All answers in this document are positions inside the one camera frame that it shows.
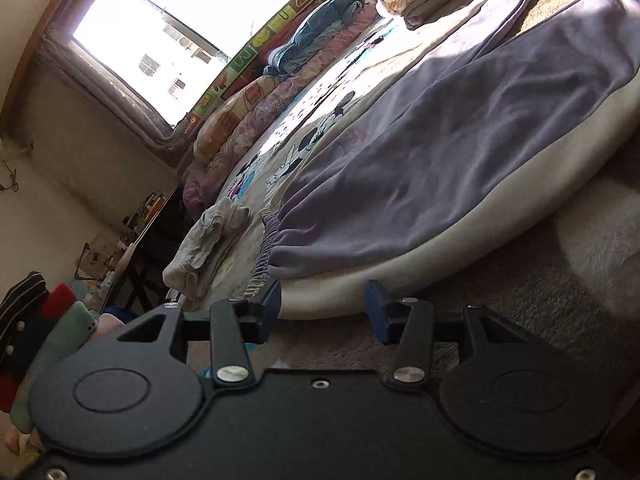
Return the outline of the grey curtain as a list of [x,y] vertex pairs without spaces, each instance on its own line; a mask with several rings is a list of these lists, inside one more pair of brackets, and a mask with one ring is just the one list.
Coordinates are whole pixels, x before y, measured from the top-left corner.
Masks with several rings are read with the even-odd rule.
[[171,168],[191,151],[194,134],[171,127],[160,113],[107,67],[56,27],[47,27],[37,60],[94,99]]

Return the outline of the purple grey sweatpants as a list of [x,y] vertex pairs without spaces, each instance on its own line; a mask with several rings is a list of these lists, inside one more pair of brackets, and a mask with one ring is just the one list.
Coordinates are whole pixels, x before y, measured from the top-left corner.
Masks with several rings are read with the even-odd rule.
[[639,123],[639,0],[574,0],[499,47],[425,60],[329,133],[268,219],[247,296],[290,320],[408,295],[562,205]]

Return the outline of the dark side desk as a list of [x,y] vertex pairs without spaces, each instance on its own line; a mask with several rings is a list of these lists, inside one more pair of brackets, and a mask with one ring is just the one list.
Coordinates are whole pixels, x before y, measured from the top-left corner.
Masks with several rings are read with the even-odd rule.
[[107,289],[100,312],[119,307],[145,313],[162,304],[169,288],[163,270],[174,255],[192,222],[182,202],[183,185],[178,184],[162,208],[146,225],[120,259]]

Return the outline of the pink floral long quilt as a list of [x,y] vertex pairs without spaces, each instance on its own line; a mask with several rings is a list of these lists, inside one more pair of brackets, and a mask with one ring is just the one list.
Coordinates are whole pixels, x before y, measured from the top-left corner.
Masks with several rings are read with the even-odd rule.
[[195,159],[184,174],[182,202],[191,219],[196,220],[216,197],[233,167],[243,158],[258,138],[294,101],[311,81],[338,58],[354,40],[378,17],[375,5],[366,3],[352,24],[347,26],[316,53],[297,73],[285,77],[224,142],[214,158],[203,165]]

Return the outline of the Mickey Mouse plush blanket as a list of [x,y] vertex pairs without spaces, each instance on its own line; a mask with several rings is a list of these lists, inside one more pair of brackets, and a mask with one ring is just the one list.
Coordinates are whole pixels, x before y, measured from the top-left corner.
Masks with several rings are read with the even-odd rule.
[[[501,44],[478,44],[469,27],[458,54],[425,60],[461,60],[468,49],[499,47],[550,18],[574,0],[534,0]],[[259,178],[242,198],[250,224],[221,263],[208,299],[247,296],[246,288],[285,189],[337,129],[354,122],[385,90],[373,90],[316,144],[279,184]],[[593,365],[625,379],[639,371],[639,124],[602,168],[561,206],[520,235],[465,268],[408,295],[455,311],[486,306]],[[364,308],[351,315],[290,320],[280,313],[273,350],[288,365],[346,365],[358,351],[377,358],[382,348],[363,326]]]

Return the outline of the window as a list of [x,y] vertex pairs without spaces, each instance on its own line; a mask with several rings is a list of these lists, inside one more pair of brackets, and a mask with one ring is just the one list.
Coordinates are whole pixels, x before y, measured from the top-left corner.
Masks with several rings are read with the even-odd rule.
[[72,38],[170,126],[288,0],[93,0]]

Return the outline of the white folded clothes pile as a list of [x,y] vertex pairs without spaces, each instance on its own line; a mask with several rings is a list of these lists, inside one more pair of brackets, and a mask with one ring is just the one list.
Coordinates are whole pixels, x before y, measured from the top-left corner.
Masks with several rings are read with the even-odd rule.
[[247,207],[228,198],[206,209],[163,270],[164,284],[192,301],[204,298],[251,216]]

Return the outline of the yellow patterned pillow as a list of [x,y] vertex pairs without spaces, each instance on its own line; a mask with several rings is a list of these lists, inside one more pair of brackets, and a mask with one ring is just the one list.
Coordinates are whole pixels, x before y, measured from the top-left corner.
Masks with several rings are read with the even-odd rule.
[[241,120],[273,92],[280,82],[281,78],[278,76],[260,76],[225,100],[224,104],[214,110],[198,130],[198,136],[193,143],[195,159],[207,165]]

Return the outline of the colourful alphabet foam mat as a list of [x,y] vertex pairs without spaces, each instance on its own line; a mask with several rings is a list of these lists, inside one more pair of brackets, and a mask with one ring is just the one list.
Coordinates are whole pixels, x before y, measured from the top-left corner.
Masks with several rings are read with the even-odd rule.
[[175,126],[175,134],[196,133],[198,127],[221,104],[251,81],[258,78],[266,66],[267,53],[282,44],[284,34],[292,32],[303,18],[326,0],[290,0],[274,14],[250,40],[232,56],[198,99],[192,110]]

